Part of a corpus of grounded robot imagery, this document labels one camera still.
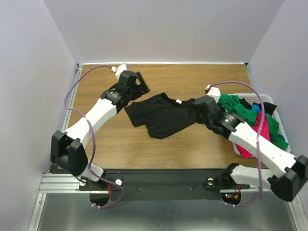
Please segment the black cloth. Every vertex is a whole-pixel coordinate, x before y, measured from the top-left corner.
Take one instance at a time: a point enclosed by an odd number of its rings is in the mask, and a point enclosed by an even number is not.
[[[218,107],[220,108],[221,112],[222,113],[225,113],[226,112],[226,108],[225,107],[222,107],[222,103],[217,103]]]
[[[253,104],[258,105],[259,108],[261,109],[261,104],[254,102]],[[270,114],[271,116],[273,115],[277,105],[274,105],[272,103],[264,102],[264,111],[267,114]]]
[[[179,101],[170,99],[166,93],[125,107],[133,126],[146,125],[151,137],[168,137],[196,122],[195,112],[188,116],[190,103],[195,99]]]
[[[239,99],[239,101],[240,101],[240,104],[244,106],[244,108],[248,110],[252,109],[251,105],[249,104],[249,102],[246,101],[246,99]]]

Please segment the white wall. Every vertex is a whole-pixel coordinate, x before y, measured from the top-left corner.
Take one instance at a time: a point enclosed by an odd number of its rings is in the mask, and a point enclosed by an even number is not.
[[[248,62],[283,0],[45,0],[73,57]]]
[[[248,65],[252,85],[277,103],[296,156],[308,156],[307,12],[307,0],[285,0]],[[308,211],[308,184],[300,195]]]
[[[42,0],[0,2],[0,230],[27,230],[76,65]]]

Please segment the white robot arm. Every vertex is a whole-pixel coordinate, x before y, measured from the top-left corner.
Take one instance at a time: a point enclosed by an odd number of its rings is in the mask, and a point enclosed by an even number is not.
[[[87,121],[91,123],[96,133],[106,121],[119,113],[130,101],[150,91],[141,74],[129,71],[125,64],[117,68],[115,76],[118,82],[102,93],[86,117],[81,118],[63,132],[56,131],[51,138],[51,162],[73,176],[86,177],[91,181],[99,180],[90,172],[89,161],[84,150],[91,139]],[[104,173],[102,168],[93,163],[91,170],[98,176]]]
[[[214,133],[224,136],[240,145],[257,157],[257,133],[235,113],[222,113],[218,108],[220,91],[208,85],[206,96],[195,101],[200,118],[198,123],[205,124]],[[301,155],[296,158],[259,137],[260,158],[269,169],[262,169],[262,182],[265,189],[272,190],[279,198],[292,201],[308,179],[308,159]],[[259,186],[257,168],[231,164],[227,168],[230,181],[235,184]]]

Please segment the wooden surface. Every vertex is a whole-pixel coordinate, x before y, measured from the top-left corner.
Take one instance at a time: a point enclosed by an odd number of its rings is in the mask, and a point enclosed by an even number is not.
[[[93,65],[85,65],[85,73]],[[165,92],[170,98],[187,100],[204,95],[204,87],[227,80],[249,83],[244,65],[131,65],[140,71],[150,93],[136,101]],[[86,113],[102,92],[116,83],[107,68],[99,68],[85,77],[78,86],[74,107]],[[221,85],[222,93],[250,92],[237,84]],[[70,126],[81,118],[73,112]],[[97,151],[94,163],[102,168],[225,168],[235,162],[256,167],[255,158],[236,155],[232,143],[209,131],[204,125],[193,124],[162,140],[149,136],[145,126],[133,127],[126,112],[107,121],[96,133]],[[92,141],[86,147],[92,153]]]

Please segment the white basket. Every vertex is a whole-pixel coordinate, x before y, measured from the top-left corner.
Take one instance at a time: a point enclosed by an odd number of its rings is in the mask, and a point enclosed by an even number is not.
[[[230,95],[237,95],[237,96],[239,97],[239,99],[245,99],[245,100],[246,100],[249,104],[251,104],[251,105],[253,104],[253,102],[260,103],[259,98],[258,98],[257,95],[254,94],[254,93],[236,93],[236,94],[230,94]],[[271,103],[271,104],[275,104],[274,101],[273,101],[273,99],[272,99],[270,96],[268,96],[268,95],[266,95],[266,94],[259,94],[259,95],[261,96],[261,99],[262,99],[263,102],[268,102],[268,103]],[[287,136],[286,136],[286,134],[285,134],[285,131],[284,131],[284,129],[283,129],[281,120],[280,120],[280,118],[279,118],[277,109],[275,109],[275,111],[274,111],[272,117],[273,117],[274,119],[276,119],[277,122],[279,123],[279,131],[278,131],[278,132],[279,132],[280,134],[282,134],[283,137],[284,137],[284,139],[285,139],[285,141],[286,141],[287,143],[289,143],[289,142],[288,142],[288,139],[287,139]],[[240,155],[240,152],[239,152],[239,150],[237,149],[235,143],[233,143],[233,148],[234,148],[234,152],[235,152],[236,154]],[[287,153],[291,153],[291,147],[290,147],[290,145],[287,147],[287,149],[286,149],[285,151],[286,151]]]

